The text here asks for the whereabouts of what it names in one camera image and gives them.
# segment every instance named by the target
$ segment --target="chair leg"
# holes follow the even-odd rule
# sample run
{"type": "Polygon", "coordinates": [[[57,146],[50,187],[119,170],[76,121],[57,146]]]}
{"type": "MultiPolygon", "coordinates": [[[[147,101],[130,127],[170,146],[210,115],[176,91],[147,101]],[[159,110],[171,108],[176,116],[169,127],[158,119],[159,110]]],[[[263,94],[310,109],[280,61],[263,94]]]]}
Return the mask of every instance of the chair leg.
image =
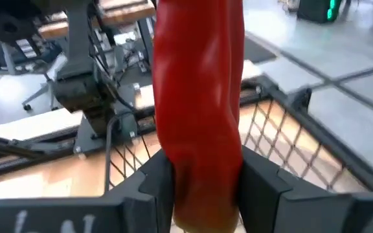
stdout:
{"type": "Polygon", "coordinates": [[[46,93],[49,91],[49,84],[45,83],[43,84],[43,87],[41,87],[40,90],[38,90],[36,93],[34,93],[32,96],[28,97],[23,103],[23,106],[26,106],[29,102],[33,101],[37,97],[41,96],[42,94],[46,93]]]}

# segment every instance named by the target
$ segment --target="black metal grid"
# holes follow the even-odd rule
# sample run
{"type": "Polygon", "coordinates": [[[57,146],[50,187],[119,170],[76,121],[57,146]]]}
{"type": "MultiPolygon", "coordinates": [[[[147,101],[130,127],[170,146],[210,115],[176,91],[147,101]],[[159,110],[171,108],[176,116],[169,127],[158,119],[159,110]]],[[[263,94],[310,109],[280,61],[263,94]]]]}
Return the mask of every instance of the black metal grid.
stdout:
{"type": "MultiPolygon", "coordinates": [[[[268,79],[251,80],[244,86],[255,90],[258,100],[240,112],[244,146],[329,192],[373,191],[373,169],[307,114],[310,96],[304,98],[305,89],[287,96],[268,79]]],[[[154,122],[150,117],[138,123],[141,127],[154,122]]],[[[108,188],[129,177],[160,149],[156,133],[114,147],[107,156],[108,188]]],[[[173,224],[171,232],[184,231],[173,224]]],[[[241,218],[236,232],[245,232],[241,218]]]]}
{"type": "Polygon", "coordinates": [[[293,175],[331,192],[364,192],[346,164],[336,159],[273,100],[257,103],[245,146],[293,175]]]}

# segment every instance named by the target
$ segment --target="grey floor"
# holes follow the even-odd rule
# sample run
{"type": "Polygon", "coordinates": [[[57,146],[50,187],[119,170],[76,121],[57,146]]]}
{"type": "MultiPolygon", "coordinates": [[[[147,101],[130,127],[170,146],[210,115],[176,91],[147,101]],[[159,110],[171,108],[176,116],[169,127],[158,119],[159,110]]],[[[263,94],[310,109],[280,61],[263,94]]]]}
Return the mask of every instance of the grey floor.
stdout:
{"type": "MultiPolygon", "coordinates": [[[[287,93],[312,86],[312,116],[373,165],[373,3],[346,9],[337,23],[316,25],[287,15],[276,0],[244,0],[245,29],[281,54],[259,68],[287,93]]],[[[0,77],[0,124],[49,111],[48,96],[31,103],[30,113],[20,104],[43,82],[37,75],[0,77]]]]}

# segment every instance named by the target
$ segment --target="wooden workbench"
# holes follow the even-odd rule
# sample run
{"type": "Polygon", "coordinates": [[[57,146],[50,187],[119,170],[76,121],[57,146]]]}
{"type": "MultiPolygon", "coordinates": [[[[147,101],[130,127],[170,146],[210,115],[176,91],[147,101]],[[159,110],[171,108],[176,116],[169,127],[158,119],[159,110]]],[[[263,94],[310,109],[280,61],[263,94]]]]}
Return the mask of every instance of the wooden workbench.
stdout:
{"type": "MultiPolygon", "coordinates": [[[[252,76],[260,75],[261,73],[255,65],[251,62],[246,61],[244,65],[243,78],[249,78],[252,76]]],[[[153,92],[152,86],[146,86],[141,88],[141,93],[137,96],[135,106],[138,108],[153,105],[153,92]]],[[[258,104],[258,107],[264,112],[269,109],[269,102],[263,102],[258,104]]],[[[255,105],[250,105],[240,110],[240,125],[239,131],[242,141],[245,140],[250,125],[253,122],[253,113],[255,105]]],[[[278,126],[284,116],[283,109],[276,103],[271,108],[269,119],[278,126]]],[[[47,134],[53,131],[77,126],[80,123],[82,117],[81,113],[70,114],[65,109],[45,113],[38,116],[32,116],[12,122],[5,125],[0,125],[0,137],[6,137],[9,139],[29,139],[42,134],[47,134]]],[[[262,126],[266,118],[257,114],[254,117],[254,121],[262,126]]],[[[292,119],[287,117],[283,124],[281,132],[285,134],[290,140],[292,140],[299,129],[299,124],[292,119]]],[[[273,124],[268,123],[264,130],[264,135],[273,140],[275,138],[277,130],[273,124]]],[[[253,127],[250,134],[255,139],[260,137],[260,132],[253,127]]],[[[161,147],[157,140],[156,134],[151,133],[144,137],[149,152],[153,155],[161,147]]],[[[313,152],[316,150],[318,143],[304,130],[300,134],[300,138],[297,141],[296,147],[303,152],[307,157],[311,157],[313,152]]],[[[254,144],[249,142],[246,144],[247,147],[254,149],[254,144]]],[[[275,148],[285,154],[289,150],[289,145],[282,138],[279,137],[275,148]]],[[[125,149],[120,147],[117,148],[119,151],[125,149]]],[[[143,146],[142,140],[134,139],[133,146],[129,149],[134,152],[136,157],[141,162],[146,162],[148,156],[146,149],[143,146]]],[[[266,139],[260,141],[259,150],[267,153],[270,145],[266,139]]],[[[297,172],[301,172],[304,167],[302,163],[297,160],[297,156],[291,156],[290,164],[295,167],[297,172]]],[[[132,167],[140,166],[139,162],[134,162],[133,157],[126,153],[126,159],[132,167]]],[[[272,153],[271,158],[273,162],[281,163],[281,159],[277,156],[277,153],[272,153]]],[[[124,169],[124,160],[117,153],[112,154],[112,161],[121,169],[124,169]]],[[[0,176],[0,198],[18,198],[18,197],[71,197],[71,196],[100,196],[103,194],[104,181],[105,181],[105,156],[103,152],[97,155],[90,156],[86,160],[79,159],[78,156],[68,157],[59,161],[53,161],[47,164],[41,164],[31,168],[27,168],[18,172],[0,176]]],[[[325,176],[333,175],[340,164],[332,158],[332,156],[321,150],[319,157],[315,164],[325,176]]],[[[133,173],[133,170],[126,166],[127,175],[133,173]]],[[[353,179],[349,173],[344,175],[342,182],[337,185],[339,192],[347,191],[358,191],[362,190],[362,187],[353,179]]],[[[320,180],[314,174],[307,175],[307,180],[315,183],[318,186],[322,186],[320,180]]],[[[111,168],[111,181],[115,184],[123,181],[123,177],[116,170],[111,168]]]]}
{"type": "MultiPolygon", "coordinates": [[[[100,0],[100,6],[105,12],[103,16],[105,25],[124,25],[155,14],[155,8],[150,0],[100,0]]],[[[56,17],[56,19],[66,18],[65,14],[56,17]]],[[[45,25],[39,29],[39,32],[45,39],[60,38],[67,35],[68,29],[68,23],[63,21],[45,25]]]]}

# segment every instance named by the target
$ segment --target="red object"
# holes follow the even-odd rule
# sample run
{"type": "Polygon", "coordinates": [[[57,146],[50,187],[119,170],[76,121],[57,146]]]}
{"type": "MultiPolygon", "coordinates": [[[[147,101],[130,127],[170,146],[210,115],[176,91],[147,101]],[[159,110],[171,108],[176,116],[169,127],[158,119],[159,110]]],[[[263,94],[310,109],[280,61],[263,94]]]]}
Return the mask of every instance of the red object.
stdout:
{"type": "Polygon", "coordinates": [[[243,43],[242,1],[159,1],[157,134],[175,168],[175,222],[189,232],[236,227],[243,43]]]}

